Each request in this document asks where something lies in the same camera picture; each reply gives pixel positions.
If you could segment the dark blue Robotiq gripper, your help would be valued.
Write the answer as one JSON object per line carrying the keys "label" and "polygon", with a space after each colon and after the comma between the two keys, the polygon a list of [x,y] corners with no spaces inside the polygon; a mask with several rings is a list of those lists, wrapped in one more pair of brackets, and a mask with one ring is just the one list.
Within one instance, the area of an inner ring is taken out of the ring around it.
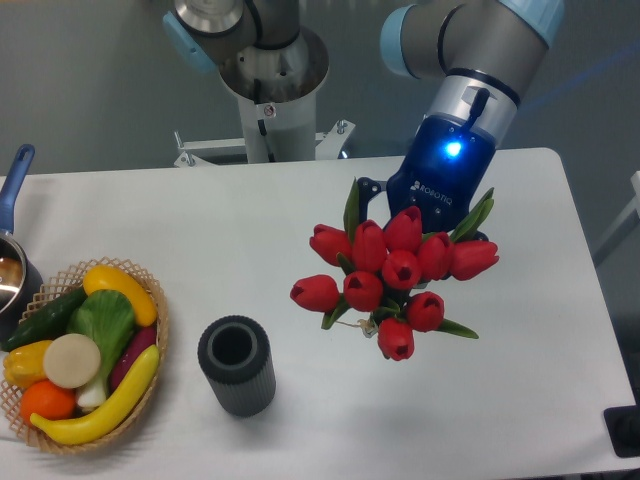
{"label": "dark blue Robotiq gripper", "polygon": [[[369,203],[386,191],[393,217],[416,206],[423,232],[453,230],[469,213],[495,151],[492,139],[448,119],[427,117],[399,170],[387,182],[357,179],[359,222],[368,219]],[[486,242],[489,237],[477,231],[473,240]]]}

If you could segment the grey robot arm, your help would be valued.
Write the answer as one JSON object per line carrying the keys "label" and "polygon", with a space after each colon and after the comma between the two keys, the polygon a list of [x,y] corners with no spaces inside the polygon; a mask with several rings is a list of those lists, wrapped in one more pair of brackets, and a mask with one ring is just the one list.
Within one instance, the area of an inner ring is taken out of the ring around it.
{"label": "grey robot arm", "polygon": [[[354,182],[343,215],[348,234],[385,194],[392,215],[418,208],[424,233],[478,236],[493,196],[477,188],[563,15],[560,1],[433,1],[388,16],[380,34],[386,67],[444,80],[399,170],[385,182]],[[302,26],[297,2],[177,1],[163,27],[191,67],[218,72],[236,97],[250,162],[319,157],[316,94],[329,59]]]}

